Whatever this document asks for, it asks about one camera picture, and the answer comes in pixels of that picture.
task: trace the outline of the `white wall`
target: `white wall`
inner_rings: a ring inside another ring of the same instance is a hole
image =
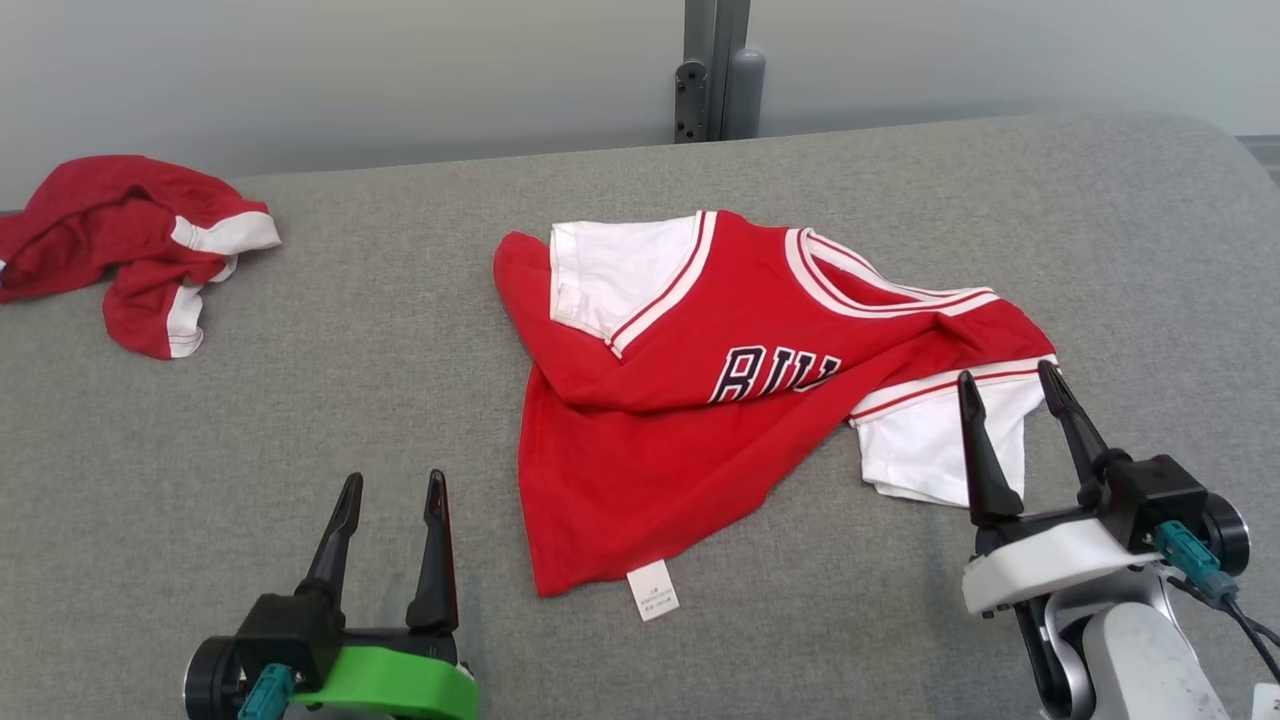
[[[1280,135],[1280,0],[756,0],[762,135],[1057,108]]]
[[[14,0],[0,209],[59,161],[221,176],[671,142],[684,3]]]
[[[13,0],[0,209],[60,160],[220,176],[671,141],[681,0]],[[1126,106],[1280,135],[1280,0],[755,0],[762,135]]]

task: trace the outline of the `black cable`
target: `black cable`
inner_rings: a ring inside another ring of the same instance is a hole
[[[1249,624],[1248,615],[1240,610],[1239,603],[1235,602],[1235,597],[1230,594],[1222,596],[1222,605],[1226,607],[1226,612],[1235,618],[1235,621],[1240,624],[1240,629],[1248,635],[1249,642],[1257,648],[1258,655],[1262,656],[1262,661],[1267,664],[1267,670],[1271,670],[1271,675],[1275,676],[1276,682],[1280,683],[1280,665],[1276,664],[1276,659],[1271,657],[1271,651],[1267,650],[1266,643],[1258,637],[1258,633],[1253,630],[1253,625]]]
[[[1196,589],[1196,585],[1188,583],[1187,580],[1184,580],[1181,578],[1172,577],[1172,575],[1170,575],[1166,579],[1169,580],[1169,584],[1171,584],[1175,588],[1183,591],[1184,593],[1194,597],[1204,607],[1208,607],[1208,609],[1212,609],[1212,610],[1217,610],[1219,612],[1226,612],[1228,615],[1230,615],[1230,612],[1228,612],[1226,607],[1222,607],[1221,605],[1213,605],[1212,602],[1210,602],[1208,598],[1206,598],[1202,592],[1199,592],[1198,589]],[[1262,623],[1258,623],[1257,620],[1254,620],[1253,618],[1249,618],[1248,615],[1245,615],[1244,619],[1249,621],[1249,626],[1252,626],[1256,633],[1258,633],[1260,635],[1262,635],[1262,637],[1267,638],[1268,641],[1271,641],[1271,643],[1275,644],[1276,647],[1280,647],[1280,633],[1276,633],[1271,628],[1267,628],[1266,625],[1263,625]]]

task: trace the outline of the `teal connector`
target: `teal connector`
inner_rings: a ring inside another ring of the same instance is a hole
[[[1156,550],[1174,566],[1187,574],[1187,580],[1201,591],[1211,605],[1226,596],[1235,597],[1240,587],[1235,579],[1221,570],[1221,562],[1204,547],[1187,525],[1178,520],[1162,523],[1156,528]]]
[[[244,705],[241,706],[237,717],[238,720],[280,720],[292,698],[293,673],[284,665],[273,662],[257,676],[257,682],[253,683],[253,689],[244,698]]]
[[[1162,523],[1156,528],[1156,550],[1174,568],[1187,573],[1187,579],[1197,587],[1210,573],[1216,573],[1222,566],[1204,543],[1178,520]]]

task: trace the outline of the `white sleeve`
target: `white sleeve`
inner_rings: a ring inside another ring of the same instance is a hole
[[[1023,419],[1044,400],[1034,374],[978,383],[987,407],[987,434],[1019,496],[1025,487]],[[955,382],[916,402],[902,402],[850,424],[858,429],[863,482],[881,495],[942,505],[969,506],[960,400]]]
[[[714,213],[657,223],[557,223],[550,238],[552,319],[621,351],[689,291]]]

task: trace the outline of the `metal bracket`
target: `metal bracket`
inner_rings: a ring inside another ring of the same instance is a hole
[[[707,140],[707,67],[690,60],[676,70],[676,142]]]

